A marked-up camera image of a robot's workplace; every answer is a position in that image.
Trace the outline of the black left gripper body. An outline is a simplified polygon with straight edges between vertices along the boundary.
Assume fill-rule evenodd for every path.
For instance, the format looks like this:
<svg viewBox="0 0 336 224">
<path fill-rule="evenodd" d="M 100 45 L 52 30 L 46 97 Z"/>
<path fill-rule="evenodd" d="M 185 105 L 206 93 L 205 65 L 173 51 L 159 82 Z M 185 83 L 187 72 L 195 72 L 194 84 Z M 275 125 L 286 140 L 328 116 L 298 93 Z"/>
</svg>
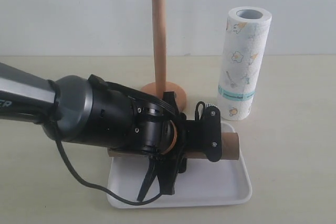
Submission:
<svg viewBox="0 0 336 224">
<path fill-rule="evenodd" d="M 165 91 L 162 98 L 141 91 L 131 93 L 139 149 L 164 161 L 201 156 L 211 162 L 222 159 L 219 109 L 200 101 L 194 119 L 188 120 L 178 108 L 177 97 L 174 91 Z"/>
</svg>

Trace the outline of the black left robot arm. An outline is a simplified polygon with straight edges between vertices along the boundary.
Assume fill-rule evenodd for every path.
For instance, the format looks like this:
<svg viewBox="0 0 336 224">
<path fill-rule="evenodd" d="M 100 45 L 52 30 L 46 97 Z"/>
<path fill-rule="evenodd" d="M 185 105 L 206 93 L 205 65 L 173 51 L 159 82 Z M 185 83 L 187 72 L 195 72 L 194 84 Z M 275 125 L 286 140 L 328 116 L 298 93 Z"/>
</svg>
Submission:
<svg viewBox="0 0 336 224">
<path fill-rule="evenodd" d="M 95 75 L 52 81 L 1 64 L 1 118 L 41 125 L 74 178 L 89 188 L 103 190 L 79 176 L 64 142 L 147 156 L 149 167 L 137 205 L 146 202 L 155 179 L 160 195 L 174 194 L 176 177 L 186 169 L 187 153 L 202 153 L 211 162 L 222 157 L 216 106 L 201 101 L 195 118 L 188 120 L 179 111 L 174 92 L 165 92 L 159 99 Z"/>
</svg>

